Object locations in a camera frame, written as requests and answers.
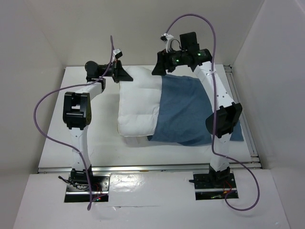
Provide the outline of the white pillow yellow edge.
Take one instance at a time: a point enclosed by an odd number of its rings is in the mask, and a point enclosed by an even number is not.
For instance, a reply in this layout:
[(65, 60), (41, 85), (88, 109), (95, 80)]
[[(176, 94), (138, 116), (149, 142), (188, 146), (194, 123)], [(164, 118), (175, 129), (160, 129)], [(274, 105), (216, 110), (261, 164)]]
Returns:
[(162, 95), (162, 77), (142, 66), (129, 66), (132, 82), (121, 81), (118, 132), (124, 137), (153, 135)]

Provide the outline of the blue pillowcase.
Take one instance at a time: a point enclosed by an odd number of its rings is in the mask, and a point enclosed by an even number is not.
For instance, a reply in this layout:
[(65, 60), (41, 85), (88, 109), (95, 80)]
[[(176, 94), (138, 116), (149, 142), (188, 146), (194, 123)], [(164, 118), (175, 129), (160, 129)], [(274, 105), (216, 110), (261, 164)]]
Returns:
[(149, 141), (204, 146), (212, 143), (205, 121), (212, 106), (199, 79), (190, 76), (162, 77), (160, 109)]

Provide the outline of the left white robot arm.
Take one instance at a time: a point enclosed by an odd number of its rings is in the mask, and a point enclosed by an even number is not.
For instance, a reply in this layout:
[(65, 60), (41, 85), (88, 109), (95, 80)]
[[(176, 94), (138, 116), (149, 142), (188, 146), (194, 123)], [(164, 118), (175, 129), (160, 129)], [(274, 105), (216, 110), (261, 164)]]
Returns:
[(72, 150), (75, 152), (70, 174), (71, 183), (77, 184), (83, 190), (89, 190), (94, 185), (87, 142), (88, 127), (92, 121), (91, 101), (104, 92), (105, 77), (111, 77), (115, 83), (132, 82), (133, 78), (124, 70), (119, 60), (105, 65), (88, 61), (85, 71), (87, 83), (75, 92), (64, 94), (62, 117), (71, 134)]

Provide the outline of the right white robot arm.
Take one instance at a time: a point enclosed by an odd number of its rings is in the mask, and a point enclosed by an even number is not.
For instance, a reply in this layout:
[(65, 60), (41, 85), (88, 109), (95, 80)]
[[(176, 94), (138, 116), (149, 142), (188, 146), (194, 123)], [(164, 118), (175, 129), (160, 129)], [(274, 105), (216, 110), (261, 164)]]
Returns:
[(164, 33), (160, 39), (165, 49), (157, 53), (157, 63), (153, 75), (165, 75), (173, 72), (177, 66), (188, 66), (200, 80), (211, 102), (213, 113), (206, 119), (205, 125), (212, 135), (212, 153), (208, 177), (203, 180), (213, 187), (222, 187), (229, 179), (229, 143), (236, 124), (239, 121), (242, 106), (228, 94), (214, 68), (214, 58), (208, 49), (201, 49), (196, 33), (180, 35), (180, 49), (172, 48), (174, 37)]

